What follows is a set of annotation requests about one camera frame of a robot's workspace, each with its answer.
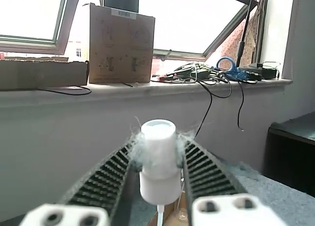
window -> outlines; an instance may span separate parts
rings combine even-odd
[[[245,18],[249,1],[139,0],[139,13],[156,18],[156,58],[172,50],[169,59],[206,61]]]
[[[76,55],[77,57],[81,57],[81,48],[77,48]]]
[[[82,41],[82,6],[90,2],[100,5],[102,1],[0,0],[0,9],[7,12],[1,21],[5,26],[0,28],[0,51],[28,55],[64,54],[69,61],[78,60],[78,57],[82,57],[80,45],[76,44]],[[258,1],[253,2],[252,15]],[[105,0],[108,6],[139,11],[156,18],[152,74],[163,74],[189,62],[215,65],[221,56],[235,56],[236,40],[240,38],[249,2],[250,0]],[[24,17],[17,10],[21,7],[24,9]],[[253,26],[250,26],[250,39],[256,37],[258,21],[253,17],[251,20]],[[253,46],[247,51],[248,56],[246,55],[246,61],[242,60],[243,63],[249,63],[252,51]]]
[[[63,54],[79,0],[0,0],[0,51]]]

white plastic block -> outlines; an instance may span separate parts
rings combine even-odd
[[[193,226],[286,226],[273,210],[250,194],[197,198],[192,204]]]
[[[28,212],[20,226],[110,226],[110,221],[102,208],[43,204]]]

screw hole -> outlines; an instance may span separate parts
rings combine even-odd
[[[218,206],[213,201],[201,202],[199,205],[199,210],[201,212],[217,212],[219,211]]]
[[[63,218],[62,212],[54,212],[47,216],[47,218],[44,221],[44,224],[46,226],[55,226],[60,223],[62,218]]]
[[[254,202],[249,198],[240,198],[234,201],[234,205],[238,209],[253,209],[256,208]]]
[[[97,217],[87,216],[81,221],[80,226],[96,226],[97,223],[98,223]]]

blue scissors handle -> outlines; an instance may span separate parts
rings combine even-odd
[[[223,56],[222,58],[220,58],[220,59],[218,60],[218,62],[217,62],[217,68],[219,68],[220,62],[223,61],[223,60],[228,60],[228,61],[230,61],[231,67],[230,67],[230,69],[228,70],[229,72],[237,72],[237,68],[236,68],[236,65],[235,65],[234,60],[233,60],[231,57],[228,57],[228,56]]]

black cable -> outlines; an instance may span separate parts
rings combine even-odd
[[[123,83],[124,85],[126,86],[129,86],[129,87],[133,87],[133,85],[130,85],[130,84],[127,84],[127,83]]]
[[[269,66],[269,65],[264,65],[264,64],[277,64],[275,67],[272,67],[272,66]],[[264,68],[264,69],[275,69],[275,70],[277,70],[277,74],[276,74],[276,77],[277,77],[277,79],[279,80],[279,78],[280,78],[280,71],[279,71],[279,69],[278,69],[278,67],[281,65],[281,63],[280,62],[276,62],[276,61],[265,61],[265,62],[263,62],[262,63],[262,67]]]
[[[62,94],[62,95],[68,95],[68,96],[85,96],[85,95],[92,93],[92,90],[90,88],[82,87],[82,86],[74,86],[74,87],[78,87],[78,88],[87,90],[87,92],[85,92],[85,93],[68,93],[68,92],[60,92],[60,91],[47,90],[47,89],[41,89],[41,88],[38,88],[37,90],[44,91],[44,92],[52,92],[52,93],[57,93],[57,94]]]
[[[180,70],[187,70],[187,66],[190,65],[191,66],[191,73],[190,74],[194,74],[195,76],[185,76],[184,78],[182,78],[183,76],[175,76],[175,77],[171,77],[171,80],[164,80],[164,81],[159,81],[159,80],[151,80],[152,82],[160,82],[160,83],[169,83],[169,84],[183,84],[183,83],[196,83],[198,80],[197,77],[197,69],[202,69],[205,68],[209,71],[209,76],[207,80],[202,80],[202,81],[211,81],[211,82],[215,82],[213,84],[207,84],[207,85],[215,85],[218,82],[224,82],[224,83],[228,83],[228,79],[226,78],[224,72],[222,71],[218,71],[215,70],[213,67],[208,67],[207,65],[204,64],[199,64],[199,63],[190,63],[190,64],[186,64],[183,66],[178,67],[177,69],[175,69],[172,73],[167,73],[166,75],[170,75],[173,74],[175,71],[176,72],[181,72]]]
[[[196,134],[195,134],[195,139],[196,139],[196,137],[197,137],[197,135],[198,135],[198,133],[199,133],[199,131],[200,131],[200,129],[201,129],[203,123],[205,122],[205,119],[206,119],[206,117],[207,117],[207,115],[208,115],[208,113],[209,113],[210,107],[211,107],[211,105],[212,105],[212,99],[213,99],[213,98],[212,98],[212,93],[210,92],[210,90],[209,90],[205,85],[203,85],[200,81],[197,81],[197,82],[209,93],[209,95],[210,95],[210,103],[209,103],[209,106],[208,106],[208,108],[207,108],[207,111],[206,111],[205,115],[203,116],[203,119],[202,119],[202,121],[201,121],[201,123],[200,123],[200,125],[199,125],[199,128],[198,128],[198,130],[197,130],[197,132],[196,132]]]
[[[206,85],[212,85],[212,84],[208,84],[208,83],[206,83],[205,81],[203,81],[203,80],[197,80],[197,82],[200,84],[200,83],[204,83],[204,84],[206,84]],[[216,94],[214,94],[214,93],[212,93],[212,92],[210,92],[211,93],[211,95],[213,95],[214,97],[217,97],[217,98],[221,98],[221,99],[225,99],[225,98],[229,98],[230,96],[231,96],[231,94],[232,94],[232,84],[231,84],[231,82],[228,80],[228,84],[230,85],[230,87],[229,87],[229,93],[228,93],[228,95],[226,95],[226,96],[224,96],[224,97],[222,97],[222,96],[219,96],[219,95],[216,95]]]
[[[240,105],[240,108],[238,109],[238,113],[237,113],[237,127],[241,130],[241,131],[244,131],[244,129],[242,129],[240,127],[240,113],[241,113],[241,109],[243,107],[243,104],[244,104],[244,91],[243,91],[243,87],[241,85],[241,82],[240,81],[237,81],[238,85],[240,85],[240,88],[241,88],[241,92],[242,92],[242,102],[241,102],[241,105]]]

